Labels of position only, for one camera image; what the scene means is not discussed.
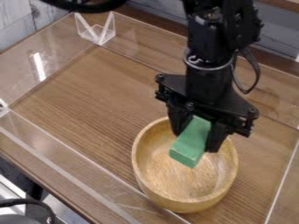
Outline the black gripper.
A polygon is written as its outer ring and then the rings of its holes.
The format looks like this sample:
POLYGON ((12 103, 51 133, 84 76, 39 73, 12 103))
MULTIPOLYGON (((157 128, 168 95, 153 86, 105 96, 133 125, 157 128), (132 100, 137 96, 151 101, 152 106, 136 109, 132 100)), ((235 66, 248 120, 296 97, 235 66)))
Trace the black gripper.
POLYGON ((185 74, 159 73, 155 76, 155 98, 165 103, 172 133, 179 136, 192 116, 211 122, 205 151, 216 153, 232 133, 248 137, 257 108, 232 87, 231 68, 203 72, 187 68, 185 74))

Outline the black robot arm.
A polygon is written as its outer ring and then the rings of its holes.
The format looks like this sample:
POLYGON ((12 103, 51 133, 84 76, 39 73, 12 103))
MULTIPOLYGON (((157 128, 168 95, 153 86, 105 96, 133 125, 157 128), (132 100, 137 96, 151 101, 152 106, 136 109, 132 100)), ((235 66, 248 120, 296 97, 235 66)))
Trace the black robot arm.
POLYGON ((185 73, 155 76, 155 97, 167 105, 175 135, 195 117, 211 123, 203 149, 216 152, 228 135, 251 134, 259 116, 243 98, 253 88, 241 86, 236 62, 243 54, 260 74, 248 46, 259 41, 263 22, 252 0, 181 0, 181 7, 188 25, 185 73))

